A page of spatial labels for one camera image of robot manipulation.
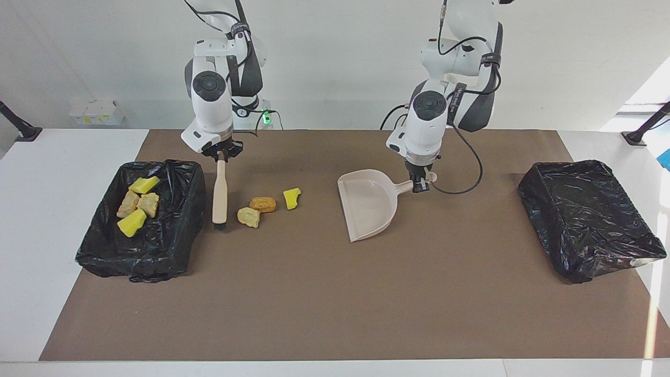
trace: brown surface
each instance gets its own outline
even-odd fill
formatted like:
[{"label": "brown surface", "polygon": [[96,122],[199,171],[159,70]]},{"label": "brown surface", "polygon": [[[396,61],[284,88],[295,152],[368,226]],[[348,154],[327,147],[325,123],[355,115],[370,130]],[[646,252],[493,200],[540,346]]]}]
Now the brown surface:
[{"label": "brown surface", "polygon": [[[469,195],[405,194],[391,226],[350,244],[337,178],[376,168],[405,180],[375,131],[267,131],[240,137],[228,167],[230,220],[206,219],[189,272],[159,284],[86,271],[41,360],[375,360],[641,358],[649,294],[633,270],[568,285],[556,275],[516,186],[532,163],[570,155],[552,131],[470,138],[486,174]],[[444,188],[476,178],[451,131],[436,164]],[[214,162],[178,131],[151,131],[138,160]],[[281,192],[302,189],[286,211]],[[278,200],[259,229],[234,220],[256,196]],[[657,357],[670,357],[659,317]]]}]

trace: trash bag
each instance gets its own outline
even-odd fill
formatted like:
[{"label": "trash bag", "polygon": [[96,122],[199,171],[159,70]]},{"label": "trash bag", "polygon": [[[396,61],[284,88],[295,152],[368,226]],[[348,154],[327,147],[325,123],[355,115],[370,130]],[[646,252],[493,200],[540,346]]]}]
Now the trash bag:
[{"label": "trash bag", "polygon": [[[154,219],[128,238],[117,227],[117,209],[138,178],[158,176],[151,190],[160,196]],[[101,277],[131,282],[169,280],[186,271],[191,246],[205,211],[205,183],[197,162],[130,162],[119,168],[77,251],[76,261]]]},{"label": "trash bag", "polygon": [[600,161],[535,164],[519,194],[553,267],[570,282],[666,257],[612,169]]}]

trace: black stand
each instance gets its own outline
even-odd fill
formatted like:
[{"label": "black stand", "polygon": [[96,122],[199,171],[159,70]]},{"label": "black stand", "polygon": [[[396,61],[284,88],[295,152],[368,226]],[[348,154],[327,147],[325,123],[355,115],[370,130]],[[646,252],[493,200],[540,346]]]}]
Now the black stand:
[{"label": "black stand", "polygon": [[42,132],[41,127],[33,127],[30,123],[19,118],[2,101],[0,101],[0,113],[21,132],[21,136],[16,138],[17,142],[32,142]]},{"label": "black stand", "polygon": [[640,127],[637,131],[622,132],[621,134],[624,136],[624,139],[626,139],[628,144],[632,146],[647,146],[642,141],[642,137],[647,131],[654,127],[656,123],[667,116],[668,113],[670,113],[670,102],[666,103],[660,110],[656,112],[656,114],[652,115],[651,118],[649,118],[649,120],[646,121],[645,124],[643,124],[642,127]]}]

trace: dustpan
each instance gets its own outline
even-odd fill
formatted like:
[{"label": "dustpan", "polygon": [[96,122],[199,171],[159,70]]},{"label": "dustpan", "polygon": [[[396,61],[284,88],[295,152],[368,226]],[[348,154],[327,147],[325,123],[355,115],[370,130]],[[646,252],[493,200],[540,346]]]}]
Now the dustpan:
[{"label": "dustpan", "polygon": [[[431,172],[429,180],[438,176]],[[359,170],[337,181],[351,242],[372,237],[384,231],[398,208],[398,195],[412,190],[411,180],[399,184],[379,170]]]}]

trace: brown food piece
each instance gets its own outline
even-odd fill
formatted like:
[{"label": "brown food piece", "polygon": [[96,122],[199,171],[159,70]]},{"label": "brown food piece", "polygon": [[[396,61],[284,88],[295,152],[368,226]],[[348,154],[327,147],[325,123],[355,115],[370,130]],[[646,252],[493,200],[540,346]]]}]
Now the brown food piece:
[{"label": "brown food piece", "polygon": [[137,208],[145,211],[147,216],[150,218],[156,217],[156,211],[158,210],[158,201],[160,197],[155,193],[149,193],[142,195],[139,202],[137,202]]},{"label": "brown food piece", "polygon": [[277,201],[271,197],[256,197],[251,199],[249,207],[255,209],[260,213],[270,213],[274,212],[277,208]]},{"label": "brown food piece", "polygon": [[258,228],[258,223],[261,221],[261,213],[253,208],[245,207],[237,211],[237,221],[246,226]]},{"label": "brown food piece", "polygon": [[137,209],[137,202],[139,202],[139,195],[132,191],[128,191],[125,198],[123,198],[123,201],[121,201],[121,206],[117,211],[117,217],[125,219],[131,213],[135,212]]}]

